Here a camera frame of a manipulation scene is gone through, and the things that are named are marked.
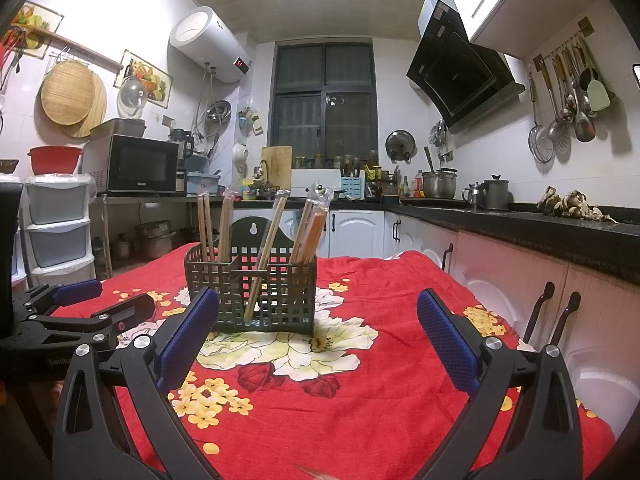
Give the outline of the white water heater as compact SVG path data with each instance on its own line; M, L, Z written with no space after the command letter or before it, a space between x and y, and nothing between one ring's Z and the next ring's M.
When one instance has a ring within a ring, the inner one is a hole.
M180 18L169 43L224 84L240 81L252 66L247 50L209 6L198 6Z

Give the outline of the red plastic basin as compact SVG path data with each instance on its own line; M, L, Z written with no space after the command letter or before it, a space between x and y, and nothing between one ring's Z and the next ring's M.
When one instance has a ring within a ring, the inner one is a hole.
M81 148L74 146L36 146L28 152L32 172L35 176L43 174L72 174L78 164Z

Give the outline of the light chopsticks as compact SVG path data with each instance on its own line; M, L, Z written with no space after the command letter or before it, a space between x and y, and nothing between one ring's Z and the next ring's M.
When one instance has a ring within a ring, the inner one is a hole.
M271 248L272 248L274 239L277 236L280 220L281 220L286 202L288 201L288 196L290 196L289 190L279 190L276 193L276 196L274 196L274 204L271 211L271 218L268 223L267 232L264 238L262 239L262 244L260 245L259 258L257 260L257 266L256 266L257 271L267 270L267 266L270 261ZM261 290L262 290L262 276L256 275L252 279L252 284L250 284L250 296L248 296L247 304L244 310L245 322L250 322L252 320Z
M334 192L320 183L315 184L308 196L300 216L299 226L290 255L292 264L312 263L326 226Z

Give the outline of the black range hood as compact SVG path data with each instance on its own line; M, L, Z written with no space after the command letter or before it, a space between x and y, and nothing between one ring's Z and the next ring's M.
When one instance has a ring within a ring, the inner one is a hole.
M525 91L499 52L472 44L454 0L424 0L418 27L421 40L407 77L430 98L450 133Z

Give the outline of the steel ladle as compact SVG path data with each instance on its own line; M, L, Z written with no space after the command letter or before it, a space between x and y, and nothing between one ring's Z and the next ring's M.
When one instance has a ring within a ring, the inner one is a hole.
M548 137L553 143L558 143L559 140L562 139L562 136L564 136L564 134L566 133L567 123L564 122L559 114L559 107L558 104L556 104L556 99L551 84L551 77L546 62L544 62L544 57L541 54L535 56L534 64L536 70L538 70L538 72L541 72L542 78L544 78L544 85L546 86L553 112L553 120L548 127Z

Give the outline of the white plastic drawer unit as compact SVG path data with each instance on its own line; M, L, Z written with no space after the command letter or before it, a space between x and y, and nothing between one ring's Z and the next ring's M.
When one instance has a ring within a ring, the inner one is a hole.
M35 285L69 285L96 276L88 174L44 174L25 182L29 277Z

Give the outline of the dark hanging pot lid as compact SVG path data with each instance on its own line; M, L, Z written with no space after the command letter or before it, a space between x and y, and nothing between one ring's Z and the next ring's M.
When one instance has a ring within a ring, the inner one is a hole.
M394 130L385 140L385 151L392 162L410 162L416 151L416 140L407 130Z

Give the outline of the round bamboo tray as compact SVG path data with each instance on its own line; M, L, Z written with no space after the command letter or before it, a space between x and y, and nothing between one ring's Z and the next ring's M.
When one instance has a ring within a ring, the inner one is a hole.
M81 62L64 61L53 66L44 77L40 102L52 122L72 126L89 114L93 92L91 70Z

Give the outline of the fruit wall picture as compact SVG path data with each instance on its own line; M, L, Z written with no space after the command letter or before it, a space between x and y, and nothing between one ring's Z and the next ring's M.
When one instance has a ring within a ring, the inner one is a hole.
M129 50L125 50L122 54L120 64L122 64L122 70L114 80L115 88L120 88L127 77L136 77L142 81L146 98L152 104L163 108L168 107L172 83L174 82L168 73L146 62Z

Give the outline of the steel kettle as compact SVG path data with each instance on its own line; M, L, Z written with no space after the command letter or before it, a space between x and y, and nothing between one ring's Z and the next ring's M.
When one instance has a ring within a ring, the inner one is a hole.
M462 198L465 203L469 204L473 210L482 210L485 208L485 190L484 184L475 182L470 184L462 192Z

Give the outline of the blue knife block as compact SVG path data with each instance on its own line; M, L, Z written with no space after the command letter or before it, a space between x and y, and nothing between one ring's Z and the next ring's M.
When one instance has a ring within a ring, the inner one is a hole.
M366 175L359 171L356 176L342 177L342 196L352 200L363 200L366 197Z

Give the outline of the wooden cutting board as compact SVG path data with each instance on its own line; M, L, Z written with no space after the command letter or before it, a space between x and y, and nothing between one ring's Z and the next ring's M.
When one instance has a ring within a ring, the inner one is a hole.
M292 182L292 146L264 146L262 159L268 166L268 182L277 188L289 190Z

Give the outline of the steel stock pot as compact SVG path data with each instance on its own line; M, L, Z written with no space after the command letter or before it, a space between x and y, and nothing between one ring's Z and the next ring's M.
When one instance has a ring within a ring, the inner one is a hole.
M425 198L452 200L456 195L458 170L442 168L437 171L422 172L422 192Z

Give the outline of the dark green utensil basket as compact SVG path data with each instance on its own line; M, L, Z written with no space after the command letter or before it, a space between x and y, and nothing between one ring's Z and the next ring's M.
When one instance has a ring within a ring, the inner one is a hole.
M184 256L189 295L215 289L219 298L215 332L287 332L310 336L316 322L317 261L292 263L293 241L274 237L268 262L261 266L262 238L270 221L247 217L232 224L231 260L204 257L202 246Z

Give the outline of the brown chopsticks pair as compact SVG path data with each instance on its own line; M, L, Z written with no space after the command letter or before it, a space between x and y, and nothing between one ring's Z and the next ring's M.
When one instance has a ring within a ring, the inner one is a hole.
M210 197L208 193L198 194L198 235L201 243L203 262L215 260L212 217L210 216Z
M224 191L224 199L222 200L220 212L218 237L218 261L221 263L229 263L231 261L231 228L235 199L236 193L234 191Z

